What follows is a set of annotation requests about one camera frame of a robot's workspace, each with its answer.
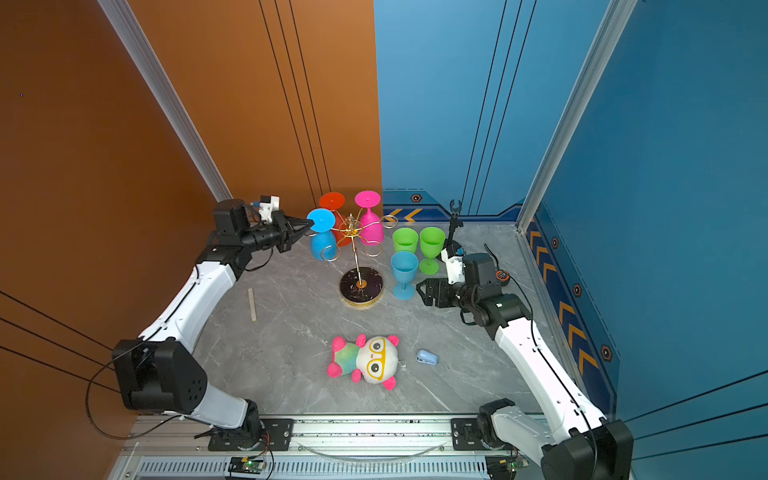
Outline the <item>blue wine glass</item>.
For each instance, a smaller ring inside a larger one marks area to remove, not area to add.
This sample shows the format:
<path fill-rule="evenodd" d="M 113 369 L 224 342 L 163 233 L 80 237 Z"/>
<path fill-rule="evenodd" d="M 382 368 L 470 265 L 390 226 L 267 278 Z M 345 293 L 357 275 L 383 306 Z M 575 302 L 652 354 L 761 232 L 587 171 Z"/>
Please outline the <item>blue wine glass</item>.
<path fill-rule="evenodd" d="M 312 255 L 319 261 L 334 261 L 338 255 L 336 237 L 332 231 L 336 223 L 334 214 L 330 210 L 317 208 L 307 218 L 313 222 L 311 230 L 314 235 L 310 243 Z"/>
<path fill-rule="evenodd" d="M 392 256 L 390 264 L 396 281 L 396 285 L 393 288 L 393 295 L 398 300 L 409 300 L 415 294 L 413 281 L 419 267 L 417 256 L 408 251 L 396 252 Z"/>

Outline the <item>red wine glass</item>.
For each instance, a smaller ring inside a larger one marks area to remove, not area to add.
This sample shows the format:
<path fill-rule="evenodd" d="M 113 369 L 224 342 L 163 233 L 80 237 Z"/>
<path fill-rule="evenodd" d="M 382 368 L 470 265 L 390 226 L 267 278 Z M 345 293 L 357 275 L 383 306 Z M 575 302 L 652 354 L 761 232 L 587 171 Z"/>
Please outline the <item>red wine glass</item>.
<path fill-rule="evenodd" d="M 320 200 L 319 205 L 321 208 L 329 210 L 334 214 L 335 225 L 332 228 L 332 232 L 336 239 L 338 247 L 345 247 L 351 243 L 351 239 L 346 236 L 347 223 L 345 218 L 341 215 L 340 209 L 345 204 L 345 197 L 339 192 L 329 192 L 324 194 Z"/>

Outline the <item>blue wine glass front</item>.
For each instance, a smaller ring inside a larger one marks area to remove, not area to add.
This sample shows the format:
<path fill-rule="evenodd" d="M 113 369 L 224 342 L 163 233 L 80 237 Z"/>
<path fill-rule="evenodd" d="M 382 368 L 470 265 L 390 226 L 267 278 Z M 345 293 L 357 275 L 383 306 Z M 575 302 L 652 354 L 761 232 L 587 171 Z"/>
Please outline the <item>blue wine glass front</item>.
<path fill-rule="evenodd" d="M 396 252 L 392 256 L 390 264 L 396 281 L 396 285 L 393 288 L 393 295 L 398 300 L 409 300 L 415 294 L 413 281 L 419 267 L 417 256 L 408 251 Z"/>

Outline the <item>green wine glass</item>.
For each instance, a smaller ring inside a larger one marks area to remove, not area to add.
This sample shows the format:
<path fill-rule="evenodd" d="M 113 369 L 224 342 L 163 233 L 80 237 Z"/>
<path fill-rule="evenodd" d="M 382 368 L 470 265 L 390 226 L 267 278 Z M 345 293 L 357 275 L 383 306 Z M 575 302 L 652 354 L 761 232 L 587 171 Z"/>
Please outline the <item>green wine glass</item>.
<path fill-rule="evenodd" d="M 424 259 L 419 263 L 419 270 L 423 274 L 435 275 L 439 271 L 437 258 L 444 248 L 445 239 L 445 232 L 437 227 L 427 227 L 420 232 L 420 250 Z"/>
<path fill-rule="evenodd" d="M 419 244 L 419 233 L 412 228 L 398 228 L 392 235 L 394 252 L 415 254 Z"/>

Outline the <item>green wine glass front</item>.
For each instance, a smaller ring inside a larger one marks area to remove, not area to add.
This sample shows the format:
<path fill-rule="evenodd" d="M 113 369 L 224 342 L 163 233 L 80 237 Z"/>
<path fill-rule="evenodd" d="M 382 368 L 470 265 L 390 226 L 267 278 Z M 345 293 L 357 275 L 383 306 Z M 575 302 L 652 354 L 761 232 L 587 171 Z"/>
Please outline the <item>green wine glass front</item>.
<path fill-rule="evenodd" d="M 392 235 L 394 252 L 415 254 L 419 244 L 419 233 L 412 228 L 398 228 Z"/>

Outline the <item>magenta wine glass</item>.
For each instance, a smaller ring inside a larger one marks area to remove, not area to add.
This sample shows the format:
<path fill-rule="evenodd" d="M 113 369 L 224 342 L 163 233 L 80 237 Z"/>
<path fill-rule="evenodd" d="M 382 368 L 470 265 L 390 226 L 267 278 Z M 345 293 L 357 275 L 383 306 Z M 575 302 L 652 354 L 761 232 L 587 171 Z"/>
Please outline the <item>magenta wine glass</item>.
<path fill-rule="evenodd" d="M 373 208 L 381 203 L 381 195 L 372 190 L 361 191 L 355 196 L 355 203 L 362 209 L 361 241 L 365 245 L 379 245 L 384 238 L 384 228 Z"/>

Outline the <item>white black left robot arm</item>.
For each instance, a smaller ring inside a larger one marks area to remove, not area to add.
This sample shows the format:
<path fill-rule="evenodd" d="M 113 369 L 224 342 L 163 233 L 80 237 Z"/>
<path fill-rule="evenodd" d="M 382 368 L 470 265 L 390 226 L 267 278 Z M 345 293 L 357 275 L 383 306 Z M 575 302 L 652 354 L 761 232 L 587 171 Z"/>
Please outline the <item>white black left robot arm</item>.
<path fill-rule="evenodd" d="M 313 221 L 288 216 L 278 204 L 276 197 L 263 198 L 257 222 L 251 222 L 242 200 L 216 205 L 215 229 L 185 285 L 137 339 L 122 340 L 113 349 L 112 366 L 127 409 L 191 418 L 209 425 L 210 436 L 239 449 L 262 440 L 256 403 L 211 385 L 193 352 L 219 301 L 250 270 L 254 253 L 288 251 L 311 230 Z"/>

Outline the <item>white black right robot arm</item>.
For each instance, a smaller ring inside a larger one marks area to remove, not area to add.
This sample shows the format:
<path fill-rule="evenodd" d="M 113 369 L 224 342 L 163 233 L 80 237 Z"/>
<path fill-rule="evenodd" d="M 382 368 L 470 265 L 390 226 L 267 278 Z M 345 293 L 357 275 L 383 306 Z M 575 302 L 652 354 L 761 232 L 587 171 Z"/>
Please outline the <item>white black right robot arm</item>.
<path fill-rule="evenodd" d="M 509 445 L 538 465 L 546 479 L 629 479 L 634 438 L 611 421 L 568 376 L 543 340 L 527 300 L 503 290 L 488 253 L 441 253 L 444 278 L 427 278 L 423 303 L 457 308 L 468 326 L 483 328 L 512 360 L 545 417 L 543 423 L 507 399 L 483 405 L 478 426 L 491 448 Z"/>

